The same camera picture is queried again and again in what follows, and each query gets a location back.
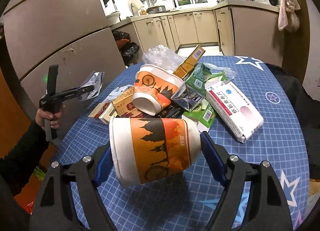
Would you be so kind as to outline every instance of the crumpled paper cup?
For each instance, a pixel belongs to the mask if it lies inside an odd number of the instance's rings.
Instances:
[[[181,172],[201,154],[199,131],[189,119],[112,117],[109,134],[122,187]]]
[[[171,104],[171,96],[183,84],[179,77],[152,64],[140,67],[136,75],[133,105],[151,116]]]

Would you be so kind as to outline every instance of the person's arm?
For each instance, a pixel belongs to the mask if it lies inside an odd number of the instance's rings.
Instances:
[[[57,119],[60,117],[61,112],[54,115],[51,121],[52,128],[59,127]],[[0,159],[0,174],[9,185],[13,196],[19,194],[28,183],[33,170],[49,146],[49,142],[45,140],[44,118],[52,119],[52,114],[38,110],[36,119],[17,145],[4,159]]]

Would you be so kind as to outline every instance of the human hand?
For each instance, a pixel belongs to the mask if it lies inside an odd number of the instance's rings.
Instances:
[[[36,114],[36,123],[44,130],[44,120],[49,119],[51,128],[58,129],[59,128],[59,122],[58,120],[61,118],[62,115],[62,109],[64,105],[62,105],[60,111],[56,114],[52,114],[48,111],[43,111],[42,109],[38,109]]]

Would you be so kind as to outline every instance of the green light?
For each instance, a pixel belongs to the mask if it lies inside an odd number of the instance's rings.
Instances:
[[[48,75],[46,74],[46,75],[42,78],[42,80],[43,80],[43,82],[44,82],[45,84],[47,84],[47,83],[48,83]]]

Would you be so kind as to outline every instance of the checkered tablecloth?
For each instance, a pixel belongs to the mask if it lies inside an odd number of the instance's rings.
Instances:
[[[200,61],[235,71],[232,81],[264,118],[264,125],[244,144],[235,140],[219,117],[209,131],[211,138],[245,162],[271,163],[287,197],[293,226],[298,227],[308,198],[308,157],[299,122],[283,89],[260,60],[216,56],[202,57]],[[74,163],[108,142],[108,126],[93,123],[87,116],[115,87],[133,84],[140,66],[130,66],[92,102],[65,136],[55,160]],[[249,189],[250,183],[246,183],[233,227],[243,220]],[[205,228],[223,187],[213,179],[201,156],[181,174],[126,189],[119,185],[113,169],[98,190],[118,230],[191,231]],[[88,227],[75,183],[72,192],[78,217]]]

